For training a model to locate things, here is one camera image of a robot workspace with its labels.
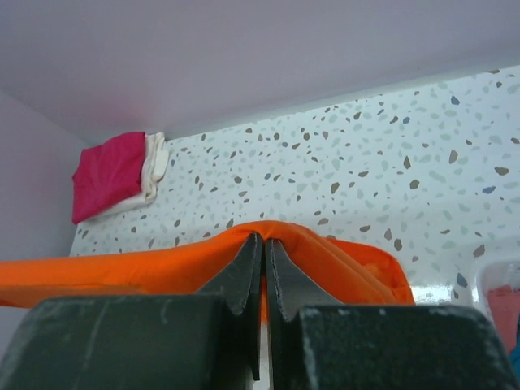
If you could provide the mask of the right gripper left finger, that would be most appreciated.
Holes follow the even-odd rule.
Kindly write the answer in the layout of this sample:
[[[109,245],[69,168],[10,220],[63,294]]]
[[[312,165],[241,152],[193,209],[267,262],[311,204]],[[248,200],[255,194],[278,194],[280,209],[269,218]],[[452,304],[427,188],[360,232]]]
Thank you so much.
[[[64,297],[24,317],[4,389],[251,389],[260,378],[262,238],[195,293]]]

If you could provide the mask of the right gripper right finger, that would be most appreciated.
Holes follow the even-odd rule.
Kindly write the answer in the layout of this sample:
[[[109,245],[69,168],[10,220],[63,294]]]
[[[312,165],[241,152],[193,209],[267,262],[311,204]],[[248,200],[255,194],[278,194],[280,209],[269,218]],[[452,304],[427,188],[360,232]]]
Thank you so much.
[[[265,247],[275,389],[516,389],[505,348],[477,310],[346,305],[279,240]]]

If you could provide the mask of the orange t-shirt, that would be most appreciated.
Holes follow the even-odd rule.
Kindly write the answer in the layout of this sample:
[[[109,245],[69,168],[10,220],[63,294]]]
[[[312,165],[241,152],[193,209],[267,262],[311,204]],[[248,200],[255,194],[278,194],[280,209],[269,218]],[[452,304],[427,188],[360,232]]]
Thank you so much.
[[[2,262],[1,304],[32,308],[51,297],[194,293],[231,263],[253,233],[281,241],[291,260],[343,303],[414,303],[405,272],[390,253],[295,223],[264,220],[176,248]]]

